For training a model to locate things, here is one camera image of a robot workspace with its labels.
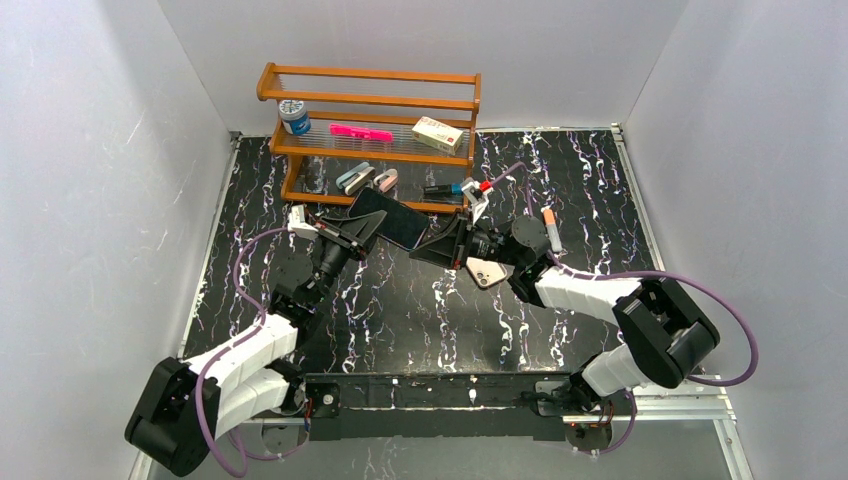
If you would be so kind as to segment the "pink phone case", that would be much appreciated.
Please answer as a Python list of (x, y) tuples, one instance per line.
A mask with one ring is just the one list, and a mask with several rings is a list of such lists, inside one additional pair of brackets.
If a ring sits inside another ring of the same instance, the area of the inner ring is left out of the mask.
[(487, 290), (504, 282), (509, 277), (506, 267), (498, 262), (469, 257), (465, 269), (475, 285)]

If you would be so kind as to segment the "black smartphone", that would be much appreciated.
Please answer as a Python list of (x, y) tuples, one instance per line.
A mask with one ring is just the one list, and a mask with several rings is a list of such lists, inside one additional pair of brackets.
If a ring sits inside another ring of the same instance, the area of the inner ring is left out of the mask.
[(359, 191), (347, 213), (350, 217), (356, 217), (376, 211), (386, 213), (378, 234), (407, 251), (416, 248), (429, 230), (427, 215), (370, 187)]

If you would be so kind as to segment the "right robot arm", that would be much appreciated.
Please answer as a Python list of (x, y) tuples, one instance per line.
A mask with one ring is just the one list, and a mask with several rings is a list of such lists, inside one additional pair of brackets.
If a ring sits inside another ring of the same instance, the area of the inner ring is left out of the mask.
[(679, 386), (720, 343), (720, 334), (680, 283), (650, 271), (602, 280), (564, 272), (549, 255), (543, 222), (523, 215), (493, 229), (455, 215), (410, 258), (459, 269), (471, 258), (512, 267), (515, 296), (542, 308), (571, 310), (619, 329), (624, 342), (590, 358), (549, 400), (588, 408), (621, 390)]

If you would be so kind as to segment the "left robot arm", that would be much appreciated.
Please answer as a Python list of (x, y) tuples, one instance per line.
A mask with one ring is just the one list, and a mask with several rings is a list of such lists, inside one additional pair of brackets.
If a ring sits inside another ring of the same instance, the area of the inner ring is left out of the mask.
[(203, 354), (161, 360), (130, 415), (125, 440), (178, 477), (192, 473), (208, 455), (231, 476), (244, 477), (244, 445), (236, 445), (241, 464), (234, 466), (218, 448), (218, 439), (285, 403), (293, 377), (280, 362), (314, 333), (320, 323), (319, 304), (348, 262), (367, 257), (386, 217), (386, 212), (375, 211), (353, 218), (318, 217), (308, 223), (303, 214), (292, 212), (283, 232), (315, 241), (317, 256), (294, 252), (280, 258), (267, 304), (243, 289), (242, 262), (237, 260), (236, 291), (257, 308), (257, 320)]

